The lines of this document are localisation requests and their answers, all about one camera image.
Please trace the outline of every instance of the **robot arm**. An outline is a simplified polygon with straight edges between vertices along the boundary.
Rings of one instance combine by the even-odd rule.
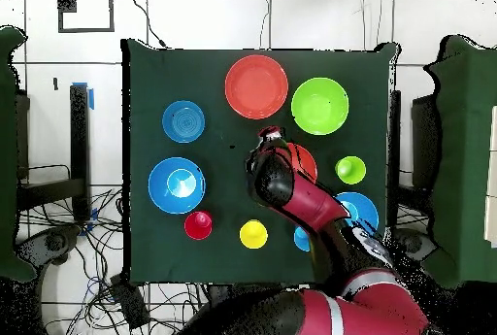
[[[351,275],[365,268],[388,267],[381,243],[370,247],[364,229],[344,221],[350,217],[347,209],[292,168],[282,128],[267,127],[259,132],[259,139],[246,163],[248,194],[308,231],[315,280],[323,290],[336,295]]]
[[[202,309],[180,335],[420,335],[426,317],[389,269],[382,244],[348,226],[347,209],[292,168],[281,128],[259,138],[246,162],[248,193],[308,231],[319,290],[229,298]]]

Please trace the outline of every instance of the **small blue bowl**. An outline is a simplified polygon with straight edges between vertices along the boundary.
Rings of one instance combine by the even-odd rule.
[[[309,246],[309,235],[300,226],[295,228],[295,232],[293,233],[293,241],[295,245],[302,251],[309,252],[311,247]]]
[[[346,219],[349,225],[352,225],[352,221],[356,220],[370,234],[373,233],[371,227],[373,227],[375,230],[378,228],[380,218],[378,216],[378,210],[371,199],[358,192],[342,192],[339,193],[335,198],[342,202],[350,212],[352,218]],[[357,212],[356,219],[354,219],[352,207]]]
[[[204,113],[191,101],[176,101],[162,115],[162,128],[166,135],[177,143],[195,141],[206,126]]]
[[[189,159],[167,158],[150,172],[150,198],[165,213],[189,213],[200,204],[205,192],[206,180],[202,171]]]

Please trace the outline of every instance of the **red plastic bowl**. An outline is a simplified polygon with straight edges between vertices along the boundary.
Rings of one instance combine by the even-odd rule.
[[[288,143],[288,147],[291,152],[292,167],[297,171],[306,174],[313,180],[313,183],[315,183],[315,180],[317,180],[317,166],[315,165],[315,159],[311,153],[300,145],[295,146],[295,144]]]
[[[184,220],[184,232],[193,240],[203,240],[213,230],[213,219],[206,211],[195,211]]]
[[[226,75],[226,99],[242,117],[271,116],[282,107],[287,93],[286,73],[268,56],[246,56],[235,62]]]

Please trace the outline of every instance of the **green table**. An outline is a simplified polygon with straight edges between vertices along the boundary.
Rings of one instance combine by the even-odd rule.
[[[483,239],[497,50],[453,35],[443,41],[439,60],[426,68],[436,81],[442,158],[432,196],[440,248],[423,265],[445,287],[497,283],[497,249]]]
[[[246,190],[244,161],[257,145],[257,131],[271,124],[284,126],[293,142],[311,152],[320,182],[337,193],[358,191],[371,198],[380,212],[379,229],[384,230],[389,62],[396,57],[395,44],[386,44],[376,52],[151,50],[128,40],[127,48],[131,96],[132,281],[217,284],[313,281],[310,255],[293,243],[294,225],[258,206]],[[224,79],[229,68],[243,56],[255,53],[277,60],[289,84],[282,108],[262,120],[239,116],[224,96]],[[293,92],[313,77],[334,79],[348,93],[348,119],[330,135],[305,133],[290,112]],[[180,99],[198,104],[206,117],[204,133],[190,144],[174,143],[162,130],[164,110]],[[345,185],[335,175],[335,163],[347,155],[360,156],[367,165],[366,178],[358,185]],[[183,230],[186,215],[165,214],[149,199],[150,171],[158,162],[172,156],[192,160],[204,173],[207,190],[197,210],[210,211],[214,217],[214,230],[206,240],[189,239]],[[268,242],[259,250],[245,248],[239,238],[240,227],[252,218],[261,220],[269,233]]]
[[[14,252],[17,222],[17,81],[12,68],[12,53],[26,40],[12,26],[0,27],[0,277],[20,282],[36,277],[31,264]]]

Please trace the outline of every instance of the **green bowl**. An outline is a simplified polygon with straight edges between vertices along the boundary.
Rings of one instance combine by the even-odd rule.
[[[366,164],[357,156],[346,156],[337,162],[335,172],[344,183],[358,184],[366,176]]]
[[[347,119],[347,93],[336,81],[312,78],[293,94],[291,114],[304,131],[314,135],[331,134]]]

